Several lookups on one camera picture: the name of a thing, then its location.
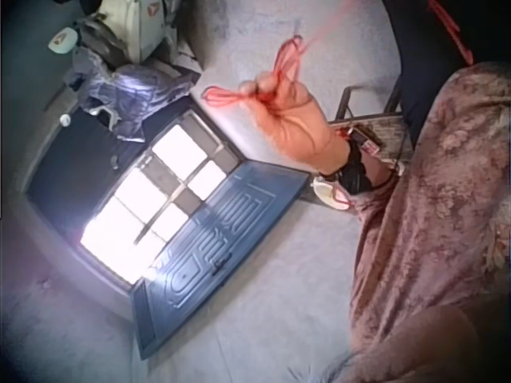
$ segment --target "window pane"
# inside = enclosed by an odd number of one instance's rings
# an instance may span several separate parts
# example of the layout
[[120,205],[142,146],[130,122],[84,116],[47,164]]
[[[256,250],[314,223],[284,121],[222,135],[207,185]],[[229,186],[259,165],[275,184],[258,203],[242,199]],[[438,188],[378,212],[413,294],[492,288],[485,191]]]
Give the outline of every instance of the window pane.
[[165,246],[165,241],[152,231],[148,231],[129,256],[122,259],[121,276],[130,283],[135,283],[147,270]]
[[188,185],[202,200],[207,199],[225,178],[225,173],[213,161],[209,161]]
[[113,197],[89,222],[81,244],[124,280],[135,283],[165,246],[152,231],[135,246],[142,228],[140,220]]
[[174,203],[168,206],[158,217],[151,229],[161,238],[169,241],[174,234],[184,225],[188,216],[183,213]]
[[143,226],[140,220],[113,197],[87,224],[81,244],[122,276],[118,267],[119,259],[131,252],[133,241]]
[[176,125],[153,147],[153,152],[182,180],[204,161],[206,153]]
[[115,196],[138,218],[147,223],[167,200],[167,196],[140,169],[133,169],[116,190]]

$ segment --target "dark fabric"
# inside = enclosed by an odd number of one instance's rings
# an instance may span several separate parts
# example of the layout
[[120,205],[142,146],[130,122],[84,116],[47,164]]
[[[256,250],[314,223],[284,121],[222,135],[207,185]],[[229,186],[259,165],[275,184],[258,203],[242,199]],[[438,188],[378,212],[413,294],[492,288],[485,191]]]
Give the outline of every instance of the dark fabric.
[[143,120],[187,96],[194,85],[192,73],[172,78],[140,65],[124,65],[112,73],[97,54],[82,47],[73,51],[73,69],[65,79],[72,89],[82,82],[78,102],[86,112],[99,100],[117,117],[109,126],[112,133],[134,142],[145,141]]
[[[509,0],[440,0],[461,28],[474,63],[511,62]],[[401,58],[402,111],[415,147],[435,97],[447,79],[466,67],[428,0],[383,0]]]

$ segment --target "blue door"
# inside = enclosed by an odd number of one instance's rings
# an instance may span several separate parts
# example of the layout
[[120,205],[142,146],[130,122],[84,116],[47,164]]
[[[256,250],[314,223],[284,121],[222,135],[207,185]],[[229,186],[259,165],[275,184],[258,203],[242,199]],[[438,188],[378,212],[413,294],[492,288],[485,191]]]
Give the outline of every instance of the blue door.
[[307,174],[241,164],[137,282],[132,304],[141,358],[155,353],[225,283],[298,196]]

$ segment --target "bright window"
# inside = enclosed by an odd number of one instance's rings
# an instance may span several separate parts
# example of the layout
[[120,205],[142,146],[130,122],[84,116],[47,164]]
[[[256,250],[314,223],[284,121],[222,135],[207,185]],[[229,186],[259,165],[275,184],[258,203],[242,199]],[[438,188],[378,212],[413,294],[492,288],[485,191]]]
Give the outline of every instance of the bright window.
[[153,224],[153,230],[161,238],[170,240],[177,233],[181,226],[188,220],[188,216],[183,213],[174,203],[165,209]]
[[182,180],[208,156],[179,126],[173,127],[153,147],[153,152]]
[[144,154],[81,238],[83,247],[129,283],[151,270],[168,241],[238,161],[208,128],[200,131],[197,119],[188,116],[181,125]]
[[209,161],[197,175],[190,181],[190,189],[202,200],[209,195],[225,178],[225,173],[213,162]]
[[167,200],[167,196],[136,168],[129,173],[115,196],[144,223],[149,222]]

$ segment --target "wrist watch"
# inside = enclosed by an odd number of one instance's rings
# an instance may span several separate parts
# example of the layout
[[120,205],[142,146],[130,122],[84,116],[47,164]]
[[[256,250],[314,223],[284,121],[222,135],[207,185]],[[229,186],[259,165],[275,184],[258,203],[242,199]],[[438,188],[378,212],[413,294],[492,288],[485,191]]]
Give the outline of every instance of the wrist watch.
[[350,195],[370,192],[374,188],[367,178],[360,148],[353,140],[348,140],[347,143],[350,145],[350,154],[346,164],[332,174],[320,175],[328,182],[339,182]]

